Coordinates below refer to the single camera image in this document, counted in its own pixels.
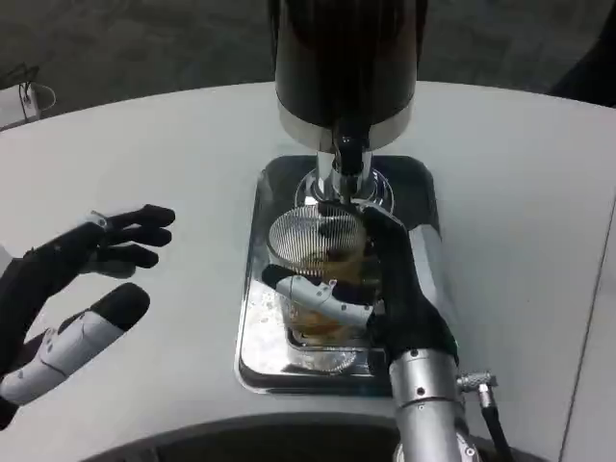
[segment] dark gray floor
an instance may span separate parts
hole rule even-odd
[[[613,0],[430,0],[420,78],[546,91]],[[47,115],[270,80],[266,0],[2,0],[0,71],[39,64]]]

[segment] black robotic glove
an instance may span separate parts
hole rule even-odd
[[[379,261],[384,315],[373,316],[368,330],[385,347],[390,361],[412,349],[437,349],[457,363],[457,343],[438,309],[424,296],[413,258],[408,230],[384,209],[370,203],[342,205],[363,222]],[[320,207],[324,214],[328,207]],[[326,225],[320,230],[326,235]]]
[[[172,210],[154,205],[110,217],[92,212],[86,222],[28,251],[23,258],[10,259],[4,265],[0,258],[0,384],[7,373],[16,371],[37,354],[42,334],[25,346],[23,342],[50,296],[63,290],[80,273],[99,272],[126,278],[137,267],[154,267],[158,255],[140,244],[167,245],[171,233],[165,228],[174,221]],[[123,332],[145,314],[148,305],[147,293],[127,283],[83,313],[96,313]],[[58,332],[80,315],[66,320]],[[0,408],[5,404],[0,401]],[[7,419],[7,413],[2,416],[1,411],[6,409],[0,409],[0,421],[4,421],[0,426],[6,426],[12,415]]]

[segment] white cable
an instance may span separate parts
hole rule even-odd
[[[31,86],[32,87],[33,86],[43,87],[44,89],[48,89],[54,97],[54,101],[49,106],[47,106],[46,108],[40,109],[41,112],[47,111],[48,109],[51,109],[56,105],[56,93],[54,92],[54,89],[52,89],[51,87],[47,87],[46,85],[36,83],[36,82],[33,82]]]

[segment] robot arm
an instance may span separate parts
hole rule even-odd
[[[47,299],[77,275],[100,272],[125,278],[151,268],[158,256],[130,242],[164,246],[175,214],[145,207],[113,217],[92,213],[86,221],[23,258],[0,247],[0,429],[19,406],[49,392],[117,340],[145,314],[146,292],[123,284],[88,310],[23,344]]]
[[[457,343],[444,318],[450,303],[442,275],[433,268],[438,245],[431,244],[440,242],[438,234],[429,226],[409,233],[373,204],[350,211],[362,219],[378,257],[382,307],[370,306],[361,296],[356,297],[359,302],[350,300],[352,290],[336,281],[322,282],[279,267],[264,270],[264,283],[340,323],[366,327],[375,344],[385,348],[406,462],[478,461],[461,394],[488,393],[496,409],[490,388],[495,381],[489,373],[459,376]],[[492,424],[500,428],[498,421]],[[504,436],[497,449],[503,461],[513,460]]]

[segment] white table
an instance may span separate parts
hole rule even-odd
[[[550,460],[563,445],[610,221],[614,127],[604,108],[420,83],[411,127],[382,150],[432,170],[463,367],[492,368],[511,443]],[[18,414],[0,434],[3,461],[72,462],[246,416],[392,417],[382,398],[254,395],[233,372],[257,175],[274,157],[306,153],[280,128],[271,84],[159,95],[0,134],[0,241],[13,254],[92,208],[150,202],[178,217],[161,265],[135,277],[152,297],[147,316]],[[32,334],[115,285],[82,277]],[[470,408],[472,430],[485,435]]]

